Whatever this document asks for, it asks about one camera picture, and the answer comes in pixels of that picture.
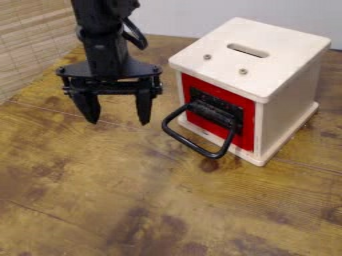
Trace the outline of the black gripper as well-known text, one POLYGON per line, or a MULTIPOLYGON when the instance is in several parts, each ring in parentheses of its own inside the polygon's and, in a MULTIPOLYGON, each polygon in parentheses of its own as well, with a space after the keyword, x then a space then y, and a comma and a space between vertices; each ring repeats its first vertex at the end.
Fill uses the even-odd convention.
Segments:
POLYGON ((64 94, 96 124, 100 117, 99 95, 136 95, 136 111, 142 125, 150 123, 152 100, 162 94, 162 68, 135 59, 128 52, 131 42, 140 50, 148 46, 143 35, 131 33, 87 37, 79 34, 86 60, 62 66, 56 75, 63 80, 64 94))

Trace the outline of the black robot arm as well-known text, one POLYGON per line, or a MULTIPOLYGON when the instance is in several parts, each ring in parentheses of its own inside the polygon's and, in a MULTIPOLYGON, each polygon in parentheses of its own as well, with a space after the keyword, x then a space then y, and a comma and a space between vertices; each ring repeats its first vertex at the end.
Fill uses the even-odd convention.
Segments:
POLYGON ((92 124, 100 117, 100 95, 132 95, 139 121, 146 124, 152 100, 162 94, 162 68, 134 59, 128 53, 128 44, 139 49, 148 46, 130 20, 140 7, 139 0, 71 0, 71 4, 87 60, 56 70, 64 94, 92 124))

